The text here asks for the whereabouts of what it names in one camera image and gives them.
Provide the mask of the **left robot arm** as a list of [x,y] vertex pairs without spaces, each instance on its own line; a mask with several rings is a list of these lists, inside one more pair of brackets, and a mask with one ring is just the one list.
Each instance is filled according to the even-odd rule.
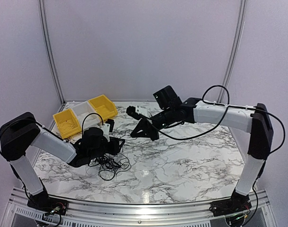
[[71,143],[38,123],[31,112],[26,112],[0,127],[0,154],[29,191],[29,200],[40,209],[49,210],[52,199],[26,157],[26,150],[36,147],[69,166],[85,166],[105,154],[115,156],[121,151],[125,140],[110,136],[113,125],[114,121],[108,119],[102,128],[90,127],[79,140]]

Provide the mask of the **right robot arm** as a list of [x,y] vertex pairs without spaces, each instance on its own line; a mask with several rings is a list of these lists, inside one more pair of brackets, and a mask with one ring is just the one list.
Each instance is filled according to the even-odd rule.
[[264,104],[256,106],[237,106],[229,102],[217,103],[204,98],[188,98],[181,101],[172,86],[154,93],[161,112],[151,115],[139,106],[129,106],[126,113],[138,120],[138,125],[131,132],[133,138],[159,139],[161,130],[175,127],[182,122],[210,123],[215,127],[226,126],[250,134],[248,156],[242,174],[227,208],[236,212],[245,204],[245,197],[258,179],[268,156],[271,153],[273,127]]

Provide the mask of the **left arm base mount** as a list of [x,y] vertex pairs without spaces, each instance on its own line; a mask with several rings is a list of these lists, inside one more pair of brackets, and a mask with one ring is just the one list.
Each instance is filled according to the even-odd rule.
[[44,211],[47,215],[65,215],[68,201],[50,197],[48,194],[40,193],[35,196],[30,195],[27,206],[36,210]]

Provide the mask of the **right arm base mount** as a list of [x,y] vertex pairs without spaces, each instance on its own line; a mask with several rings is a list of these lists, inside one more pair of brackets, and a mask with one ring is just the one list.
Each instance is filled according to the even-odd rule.
[[211,202],[209,211],[214,217],[229,215],[241,211],[249,211],[252,208],[249,196],[234,194],[228,199]]

